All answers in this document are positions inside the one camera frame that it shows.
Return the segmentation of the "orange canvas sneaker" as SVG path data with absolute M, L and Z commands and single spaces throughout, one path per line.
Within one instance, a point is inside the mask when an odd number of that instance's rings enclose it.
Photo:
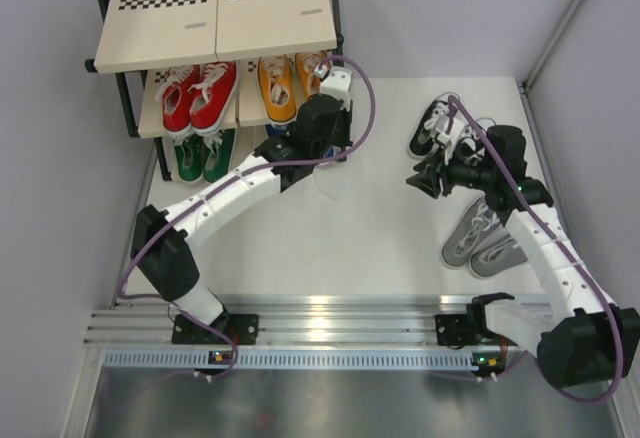
M 261 57 L 257 68 L 260 94 L 267 118 L 274 126 L 286 126 L 297 114 L 293 75 L 285 55 Z
M 295 67 L 302 85 L 306 99 L 320 91 L 320 78 L 315 74 L 315 69 L 323 58 L 327 57 L 327 52 L 301 52 L 295 54 Z

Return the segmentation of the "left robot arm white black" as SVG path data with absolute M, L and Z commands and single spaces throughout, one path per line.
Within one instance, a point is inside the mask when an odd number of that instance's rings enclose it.
M 227 334 L 229 313 L 200 278 L 193 251 L 231 220 L 311 175 L 350 123 L 347 98 L 315 94 L 288 132 L 263 141 L 244 161 L 202 192 L 137 215 L 131 258 L 160 298 L 176 305 L 204 342 Z

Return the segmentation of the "red canvas sneaker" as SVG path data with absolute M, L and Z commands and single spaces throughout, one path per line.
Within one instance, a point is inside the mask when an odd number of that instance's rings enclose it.
M 163 127 L 168 136 L 176 142 L 183 141 L 191 134 L 191 87 L 197 84 L 199 79 L 199 65 L 171 67 L 156 92 L 155 101 L 161 105 Z
M 210 136 L 220 129 L 239 82 L 240 71 L 236 61 L 204 65 L 200 81 L 190 87 L 193 102 L 189 117 L 197 135 Z

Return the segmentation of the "green canvas sneaker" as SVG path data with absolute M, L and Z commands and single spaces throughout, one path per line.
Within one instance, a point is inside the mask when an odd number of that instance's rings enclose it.
M 235 143 L 234 129 L 221 130 L 204 138 L 203 177 L 208 183 L 216 182 L 229 172 Z
M 187 183 L 199 180 L 203 173 L 202 138 L 193 134 L 174 145 L 179 178 Z

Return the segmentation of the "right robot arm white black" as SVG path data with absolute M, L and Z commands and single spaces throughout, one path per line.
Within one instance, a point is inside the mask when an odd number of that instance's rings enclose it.
M 527 173 L 521 129 L 497 125 L 481 132 L 485 154 L 476 163 L 456 154 L 461 127 L 436 126 L 436 148 L 409 185 L 433 198 L 461 186 L 483 192 L 488 208 L 526 255 L 551 306 L 544 320 L 507 293 L 481 295 L 467 306 L 467 330 L 476 342 L 499 336 L 536 360 L 556 389 L 626 378 L 639 344 L 639 313 L 621 308 L 595 282 L 563 231 L 545 185 Z

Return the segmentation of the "black canvas sneaker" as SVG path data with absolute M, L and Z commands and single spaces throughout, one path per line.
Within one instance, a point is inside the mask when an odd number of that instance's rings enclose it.
M 485 144 L 479 137 L 477 128 L 483 132 L 487 131 L 480 124 L 473 127 L 460 118 L 447 119 L 445 130 L 449 134 L 451 144 L 445 152 L 446 164 L 456 159 L 465 165 L 476 165 L 484 157 Z
M 409 142 L 409 154 L 416 159 L 424 159 L 435 146 L 431 131 L 438 119 L 449 113 L 449 99 L 460 98 L 457 93 L 447 92 L 439 95 L 427 107 Z

